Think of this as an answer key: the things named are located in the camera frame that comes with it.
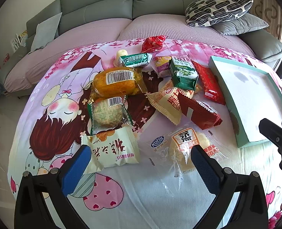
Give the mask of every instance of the tile floor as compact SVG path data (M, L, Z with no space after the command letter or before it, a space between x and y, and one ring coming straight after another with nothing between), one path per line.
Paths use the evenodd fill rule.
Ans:
M0 218L9 229L14 228L15 210L15 199L7 181L9 153L16 126L28 98L0 96Z

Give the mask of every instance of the gray leather sofa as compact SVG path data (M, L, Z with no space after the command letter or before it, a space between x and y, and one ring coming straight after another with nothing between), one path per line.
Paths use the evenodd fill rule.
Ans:
M271 67L282 58L282 44L265 30L237 37L219 35L210 27L188 27L184 15L192 1L55 0L27 22L27 45L20 47L1 68L0 83L12 95L27 95L50 66L71 48L157 34L227 47L255 56ZM62 17L55 40L44 49L27 54L37 24L60 12Z

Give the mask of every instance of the blue gripper pad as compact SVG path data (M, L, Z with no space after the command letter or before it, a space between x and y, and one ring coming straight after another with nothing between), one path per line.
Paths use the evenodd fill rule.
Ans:
M191 160L209 192L211 194L218 195L220 192L221 180L212 166L209 164L209 161L215 161L215 159L210 158L206 153L201 154L200 151L203 151L203 153L205 153L201 146L192 147Z
M74 192L81 176L91 160L91 149L85 147L62 179L62 192L65 196Z

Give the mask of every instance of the pink bow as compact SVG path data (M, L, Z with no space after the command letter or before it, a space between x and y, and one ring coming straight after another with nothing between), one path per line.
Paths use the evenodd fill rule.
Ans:
M70 93L71 93L71 89L63 90L63 91L62 91L62 94L65 94L65 93L70 94Z

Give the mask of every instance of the dark red snack package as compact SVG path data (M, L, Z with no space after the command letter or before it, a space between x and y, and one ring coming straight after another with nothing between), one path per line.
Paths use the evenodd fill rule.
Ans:
M166 40L166 38L167 36L164 35L148 37L143 42L141 53L151 53L161 50L163 42Z
M195 69L204 84L205 97L214 102L226 105L222 90L220 89L218 82L210 68L196 63L195 61L192 61L192 63L194 64Z
M193 121L201 130L218 126L222 123L219 113L207 103L196 101L178 94L181 112Z

